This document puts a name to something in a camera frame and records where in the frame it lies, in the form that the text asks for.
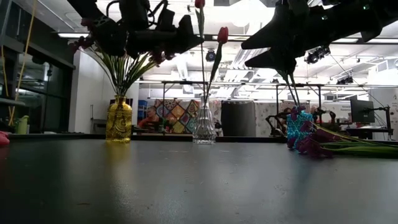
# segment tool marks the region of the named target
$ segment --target camera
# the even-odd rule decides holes
[[[206,61],[214,62],[214,60],[216,60],[216,53],[214,52],[214,50],[207,51]]]

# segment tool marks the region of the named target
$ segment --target woman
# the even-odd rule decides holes
[[[140,128],[146,128],[146,129],[152,129],[154,131],[157,131],[159,128],[159,125],[162,124],[163,119],[160,118],[156,114],[156,108],[154,106],[151,106],[147,110],[147,118],[143,119],[138,126]]]

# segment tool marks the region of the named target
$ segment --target monitor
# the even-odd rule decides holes
[[[359,123],[374,123],[374,111],[372,101],[354,100],[351,99],[351,117],[353,122]]]

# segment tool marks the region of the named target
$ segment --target pink flower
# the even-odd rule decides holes
[[[195,7],[200,9],[201,7],[205,7],[205,0],[195,0]]]
[[[218,32],[217,42],[225,44],[228,42],[228,27],[221,27]]]
[[[296,141],[296,138],[291,138],[287,141],[287,147],[292,150],[294,147],[294,142]]]

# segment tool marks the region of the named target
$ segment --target table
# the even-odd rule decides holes
[[[386,128],[347,128],[346,131],[351,136],[359,137],[360,139],[373,139],[373,133],[389,133],[393,135],[393,129]]]
[[[14,141],[0,155],[2,224],[398,223],[392,159],[100,139]]]

